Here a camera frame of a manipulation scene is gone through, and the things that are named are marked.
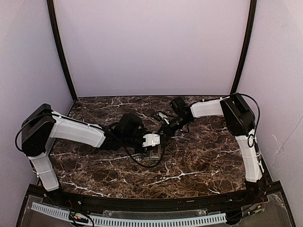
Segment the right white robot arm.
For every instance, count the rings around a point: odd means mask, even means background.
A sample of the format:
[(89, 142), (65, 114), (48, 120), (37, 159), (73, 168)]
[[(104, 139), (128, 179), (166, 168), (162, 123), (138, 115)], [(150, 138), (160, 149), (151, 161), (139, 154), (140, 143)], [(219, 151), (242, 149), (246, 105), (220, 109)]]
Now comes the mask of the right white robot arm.
[(195, 118), (223, 116), (228, 131), (235, 137), (240, 147), (246, 181), (257, 183), (262, 179), (264, 173), (256, 139), (259, 118), (255, 118), (254, 112), (244, 97), (255, 101), (249, 95), (234, 93), (188, 105), (181, 97), (177, 97), (170, 102), (170, 106), (177, 116), (163, 123), (159, 132), (173, 137), (176, 131), (181, 130)]

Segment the white universal remote control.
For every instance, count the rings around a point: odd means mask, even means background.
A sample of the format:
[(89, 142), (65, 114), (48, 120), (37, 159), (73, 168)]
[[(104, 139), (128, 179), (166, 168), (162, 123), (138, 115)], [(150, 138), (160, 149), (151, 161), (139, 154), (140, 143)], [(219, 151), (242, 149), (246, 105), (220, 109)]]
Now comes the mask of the white universal remote control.
[(150, 160), (154, 161), (160, 161), (163, 157), (164, 149), (161, 144), (156, 145), (151, 151), (150, 151)]

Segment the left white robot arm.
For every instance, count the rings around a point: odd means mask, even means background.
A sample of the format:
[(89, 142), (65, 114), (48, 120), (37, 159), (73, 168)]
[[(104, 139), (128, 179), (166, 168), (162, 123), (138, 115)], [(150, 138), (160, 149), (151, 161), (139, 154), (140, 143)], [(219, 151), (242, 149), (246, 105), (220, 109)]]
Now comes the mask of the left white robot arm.
[(45, 149), (50, 138), (75, 141), (102, 150), (133, 148), (139, 153), (160, 144), (159, 135), (148, 132), (135, 114), (126, 113), (120, 121), (100, 126), (64, 116), (53, 111), (49, 104), (38, 107), (22, 123), (15, 138), (21, 139), (21, 145), (16, 148), (28, 157), (48, 192), (60, 187)]

